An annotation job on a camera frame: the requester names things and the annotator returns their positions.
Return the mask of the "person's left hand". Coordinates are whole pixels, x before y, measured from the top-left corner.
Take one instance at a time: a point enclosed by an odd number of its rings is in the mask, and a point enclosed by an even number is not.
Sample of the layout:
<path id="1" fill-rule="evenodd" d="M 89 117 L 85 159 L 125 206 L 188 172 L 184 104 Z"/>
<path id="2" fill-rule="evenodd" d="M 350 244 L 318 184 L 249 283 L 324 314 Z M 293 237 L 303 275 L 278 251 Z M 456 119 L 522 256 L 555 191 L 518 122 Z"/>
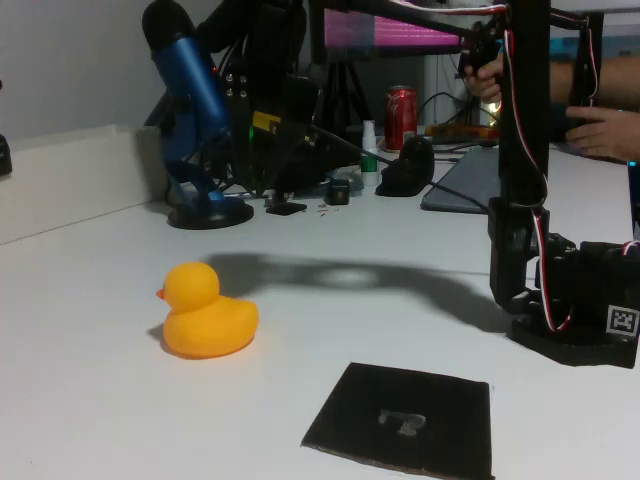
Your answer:
<path id="1" fill-rule="evenodd" d="M 584 156 L 639 161 L 639 114 L 601 107 L 569 107 L 568 118 L 586 121 L 569 130 L 567 143 Z"/>

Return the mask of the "person's right hand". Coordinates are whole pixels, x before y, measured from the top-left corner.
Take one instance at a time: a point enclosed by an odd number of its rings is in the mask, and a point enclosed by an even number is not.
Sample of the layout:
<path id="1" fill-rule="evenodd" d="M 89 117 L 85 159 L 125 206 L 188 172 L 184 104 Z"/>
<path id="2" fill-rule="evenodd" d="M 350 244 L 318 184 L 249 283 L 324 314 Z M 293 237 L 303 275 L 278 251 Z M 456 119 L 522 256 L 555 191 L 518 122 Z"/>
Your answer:
<path id="1" fill-rule="evenodd" d="M 464 69 L 466 85 L 473 96 L 485 104 L 501 102 L 499 80 L 503 75 L 503 54 L 500 53 L 491 62 L 475 71 L 468 65 Z"/>

